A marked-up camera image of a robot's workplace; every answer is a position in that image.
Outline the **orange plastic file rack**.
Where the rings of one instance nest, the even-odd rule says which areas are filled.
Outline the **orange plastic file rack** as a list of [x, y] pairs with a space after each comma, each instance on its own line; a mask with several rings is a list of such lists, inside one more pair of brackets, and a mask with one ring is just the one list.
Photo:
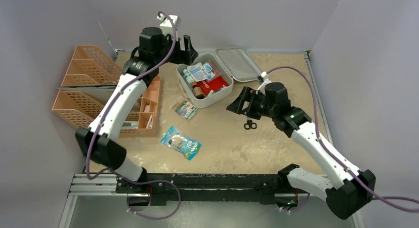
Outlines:
[[[95, 45], [76, 46], [52, 111], [74, 128], [86, 128], [115, 90], [121, 67]], [[156, 76], [129, 112], [120, 137], [155, 137], [162, 81]]]

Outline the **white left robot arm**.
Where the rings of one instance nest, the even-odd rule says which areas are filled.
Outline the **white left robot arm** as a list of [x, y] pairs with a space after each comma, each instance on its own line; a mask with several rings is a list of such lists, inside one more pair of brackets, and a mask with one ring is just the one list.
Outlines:
[[159, 27], [144, 28], [139, 45], [124, 64], [118, 84], [99, 115], [88, 127], [75, 133], [77, 143], [86, 159], [85, 172], [89, 179], [90, 162], [105, 166], [128, 180], [128, 187], [136, 193], [147, 188], [147, 171], [128, 158], [127, 151], [117, 143], [120, 130], [137, 100], [150, 86], [165, 63], [190, 64], [198, 56], [189, 35], [181, 39], [164, 33]]

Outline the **black handled scissors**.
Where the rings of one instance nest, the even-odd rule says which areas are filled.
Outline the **black handled scissors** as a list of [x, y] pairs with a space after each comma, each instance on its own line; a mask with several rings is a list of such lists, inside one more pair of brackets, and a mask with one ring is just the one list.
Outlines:
[[257, 123], [255, 123], [255, 122], [253, 122], [252, 120], [249, 119], [244, 123], [244, 129], [245, 130], [257, 129]]

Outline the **blue white gauze packet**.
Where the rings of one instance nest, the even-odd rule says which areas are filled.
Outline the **blue white gauze packet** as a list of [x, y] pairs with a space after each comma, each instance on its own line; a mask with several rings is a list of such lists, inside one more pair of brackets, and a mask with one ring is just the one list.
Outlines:
[[212, 80], [210, 79], [210, 75], [208, 74], [207, 70], [203, 67], [203, 63], [198, 63], [196, 65], [187, 66], [189, 73], [195, 79], [195, 81], [203, 81], [203, 80]]

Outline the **red first aid pouch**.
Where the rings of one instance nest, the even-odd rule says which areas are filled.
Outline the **red first aid pouch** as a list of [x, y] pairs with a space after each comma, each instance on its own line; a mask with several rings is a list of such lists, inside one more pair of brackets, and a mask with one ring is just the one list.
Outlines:
[[218, 76], [211, 81], [199, 81], [197, 82], [197, 84], [201, 88], [205, 96], [207, 96], [210, 91], [217, 92], [223, 87], [229, 86], [229, 84], [223, 79], [222, 76]]

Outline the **white green-label bottle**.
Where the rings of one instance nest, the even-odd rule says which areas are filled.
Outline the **white green-label bottle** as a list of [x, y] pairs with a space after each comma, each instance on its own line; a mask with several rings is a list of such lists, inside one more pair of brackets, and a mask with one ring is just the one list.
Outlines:
[[195, 82], [194, 78], [189, 73], [188, 69], [183, 70], [183, 77], [189, 86], [191, 86]]

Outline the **clear wipe packets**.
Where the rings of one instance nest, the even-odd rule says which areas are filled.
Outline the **clear wipe packets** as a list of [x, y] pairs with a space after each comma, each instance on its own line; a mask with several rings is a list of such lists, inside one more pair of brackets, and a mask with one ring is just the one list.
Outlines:
[[210, 62], [203, 63], [203, 67], [207, 70], [208, 74], [210, 75], [209, 79], [220, 76], [219, 71]]

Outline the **grey folder in rack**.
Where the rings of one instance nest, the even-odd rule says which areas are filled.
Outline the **grey folder in rack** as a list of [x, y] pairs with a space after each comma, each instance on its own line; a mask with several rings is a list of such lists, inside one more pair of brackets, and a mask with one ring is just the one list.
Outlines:
[[116, 89], [116, 86], [117, 85], [61, 86], [57, 87], [57, 89], [61, 91], [83, 92], [101, 104], [106, 104]]

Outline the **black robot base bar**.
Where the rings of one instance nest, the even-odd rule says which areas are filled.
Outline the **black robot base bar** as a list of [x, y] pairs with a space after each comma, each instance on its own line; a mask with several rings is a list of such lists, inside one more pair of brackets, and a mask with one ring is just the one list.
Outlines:
[[279, 174], [149, 173], [151, 184], [136, 185], [117, 178], [116, 193], [151, 197], [151, 205], [168, 201], [257, 202], [291, 209], [304, 201], [305, 191], [291, 188]]

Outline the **brown orange-capped bottle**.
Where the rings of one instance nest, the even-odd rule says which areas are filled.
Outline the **brown orange-capped bottle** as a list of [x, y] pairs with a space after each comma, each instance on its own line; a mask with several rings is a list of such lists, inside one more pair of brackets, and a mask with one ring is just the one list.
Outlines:
[[192, 85], [192, 91], [193, 94], [195, 96], [195, 98], [197, 99], [204, 99], [205, 98], [205, 94], [202, 91], [201, 87], [198, 84], [193, 84]]

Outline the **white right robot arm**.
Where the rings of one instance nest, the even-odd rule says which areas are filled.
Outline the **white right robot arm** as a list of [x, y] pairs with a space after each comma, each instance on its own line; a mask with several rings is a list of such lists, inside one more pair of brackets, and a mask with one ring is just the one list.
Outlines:
[[226, 109], [259, 120], [272, 119], [275, 127], [300, 145], [325, 172], [313, 174], [297, 165], [279, 171], [280, 190], [302, 189], [326, 202], [331, 212], [346, 220], [372, 201], [376, 176], [371, 170], [361, 171], [342, 156], [320, 133], [316, 123], [301, 108], [292, 106], [286, 87], [279, 82], [268, 83], [264, 90], [244, 87]]

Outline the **colourful plaster box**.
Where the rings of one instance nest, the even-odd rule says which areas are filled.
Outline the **colourful plaster box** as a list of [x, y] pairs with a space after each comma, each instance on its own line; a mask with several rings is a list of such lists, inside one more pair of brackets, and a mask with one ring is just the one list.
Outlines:
[[194, 106], [192, 103], [182, 99], [177, 102], [175, 102], [171, 109], [182, 119], [189, 121], [193, 118], [193, 116], [198, 111], [198, 108]]

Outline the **grey medicine kit box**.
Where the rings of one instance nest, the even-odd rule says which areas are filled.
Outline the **grey medicine kit box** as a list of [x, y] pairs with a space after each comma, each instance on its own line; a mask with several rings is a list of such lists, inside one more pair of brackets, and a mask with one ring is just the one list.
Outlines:
[[234, 82], [256, 81], [261, 69], [242, 48], [222, 48], [200, 54], [191, 65], [177, 67], [178, 82], [185, 98], [198, 108], [227, 97]]

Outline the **blue cotton swab bag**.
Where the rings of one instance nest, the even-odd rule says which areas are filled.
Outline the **blue cotton swab bag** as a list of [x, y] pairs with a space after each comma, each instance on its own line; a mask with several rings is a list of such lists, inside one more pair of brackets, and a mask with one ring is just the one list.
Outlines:
[[174, 126], [171, 126], [164, 134], [161, 143], [182, 153], [189, 161], [195, 157], [202, 146], [199, 141], [191, 139]]

